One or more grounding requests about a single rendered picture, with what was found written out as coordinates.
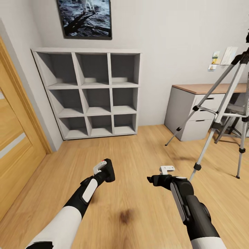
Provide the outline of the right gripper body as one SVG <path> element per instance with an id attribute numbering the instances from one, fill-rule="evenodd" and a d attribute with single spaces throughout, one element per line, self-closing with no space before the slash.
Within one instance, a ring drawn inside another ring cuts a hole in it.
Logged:
<path id="1" fill-rule="evenodd" d="M 171 174 L 168 175 L 153 175 L 152 179 L 153 179 L 153 186 L 162 186 L 164 188 L 167 189 L 167 187 L 165 186 L 165 180 L 167 177 L 172 177 Z"/>

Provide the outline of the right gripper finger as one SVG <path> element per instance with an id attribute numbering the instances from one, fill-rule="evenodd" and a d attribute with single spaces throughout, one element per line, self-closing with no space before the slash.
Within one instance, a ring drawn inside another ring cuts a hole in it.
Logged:
<path id="1" fill-rule="evenodd" d="M 153 182 L 152 176 L 151 176 L 151 177 L 147 177 L 147 179 L 148 179 L 148 181 L 149 181 L 150 183 Z"/>

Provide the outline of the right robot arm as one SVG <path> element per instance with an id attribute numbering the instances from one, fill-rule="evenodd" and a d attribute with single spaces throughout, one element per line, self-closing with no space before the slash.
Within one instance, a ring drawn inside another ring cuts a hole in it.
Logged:
<path id="1" fill-rule="evenodd" d="M 216 228 L 211 223 L 207 207 L 199 202 L 194 194 L 193 185 L 186 177 L 168 174 L 175 171 L 174 166 L 161 166 L 160 175 L 147 177 L 153 186 L 162 186 L 173 194 L 183 224 L 193 249 L 227 249 Z"/>

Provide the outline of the digital camera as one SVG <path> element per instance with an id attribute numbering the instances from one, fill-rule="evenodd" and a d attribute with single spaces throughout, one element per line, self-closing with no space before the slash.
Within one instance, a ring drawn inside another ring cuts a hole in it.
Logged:
<path id="1" fill-rule="evenodd" d="M 112 161 L 111 161 L 111 159 L 108 159 L 108 158 L 104 159 L 104 161 L 106 161 L 107 164 L 104 167 L 102 167 L 100 170 L 103 171 L 105 168 L 108 168 L 110 170 L 111 175 L 108 178 L 106 178 L 105 181 L 107 183 L 111 183 L 111 182 L 115 181 L 115 174 L 114 174 Z"/>

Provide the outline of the camera tripod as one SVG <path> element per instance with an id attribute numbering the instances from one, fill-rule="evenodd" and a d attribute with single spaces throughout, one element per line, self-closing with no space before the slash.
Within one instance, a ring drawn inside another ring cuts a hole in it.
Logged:
<path id="1" fill-rule="evenodd" d="M 246 42 L 249 43 L 249 32 L 248 35 L 246 37 Z M 240 62 L 239 62 L 240 61 Z M 239 66 L 238 69 L 234 75 L 234 78 L 231 81 L 231 84 L 222 100 L 222 103 L 218 109 L 217 112 L 215 112 L 214 110 L 210 110 L 208 108 L 204 108 L 201 107 L 201 105 L 204 103 L 204 101 L 209 97 L 209 95 L 213 92 L 213 90 L 220 84 L 220 82 L 226 77 L 226 75 L 230 72 L 230 70 L 239 62 Z M 245 106 L 244 106 L 244 112 L 243 114 L 228 114 L 228 113 L 224 113 L 226 110 L 227 105 L 229 104 L 229 101 L 231 99 L 231 96 L 239 82 L 239 79 L 245 69 L 245 66 L 247 65 L 247 63 L 249 62 L 249 47 L 247 49 L 247 51 L 244 51 L 242 54 L 237 55 L 234 60 L 231 62 L 231 65 L 229 65 L 229 67 L 224 71 L 224 73 L 221 75 L 221 77 L 215 82 L 215 84 L 212 86 L 212 88 L 207 92 L 207 94 L 204 96 L 204 98 L 200 101 L 200 103 L 198 105 L 196 105 L 195 107 L 193 107 L 193 111 L 192 113 L 189 115 L 189 117 L 185 120 L 185 122 L 177 128 L 177 132 L 173 135 L 173 137 L 182 129 L 182 127 L 185 125 L 185 123 L 192 117 L 192 115 L 198 111 L 199 109 L 201 110 L 205 110 L 207 112 L 213 113 L 215 115 L 215 119 L 214 119 L 214 123 L 212 124 L 211 128 L 211 132 L 209 134 L 209 137 L 205 143 L 205 146 L 202 150 L 202 153 L 198 159 L 198 161 L 195 163 L 194 165 L 194 170 L 193 173 L 189 179 L 189 181 L 191 182 L 195 172 L 197 170 L 201 169 L 201 165 L 200 162 L 204 156 L 204 153 L 209 145 L 209 142 L 215 132 L 216 129 L 220 129 L 221 128 L 221 123 L 220 120 L 222 119 L 222 116 L 229 116 L 229 117 L 242 117 L 242 121 L 243 121 L 243 128 L 242 128 L 242 136 L 241 136 L 241 143 L 240 143 L 240 148 L 239 148 L 239 162 L 238 162 L 238 171 L 237 171 L 237 175 L 236 177 L 238 179 L 240 179 L 240 166 L 241 166 L 241 159 L 242 159 L 242 154 L 246 151 L 246 149 L 244 148 L 244 143 L 245 143 L 245 137 L 246 137 L 246 128 L 247 128 L 247 122 L 249 122 L 249 71 L 248 71 L 248 79 L 247 79 L 247 89 L 246 89 L 246 95 L 245 95 Z M 170 141 L 173 139 L 173 137 L 170 139 Z M 169 141 L 169 142 L 170 142 Z M 169 142 L 166 144 L 166 146 L 169 144 Z"/>

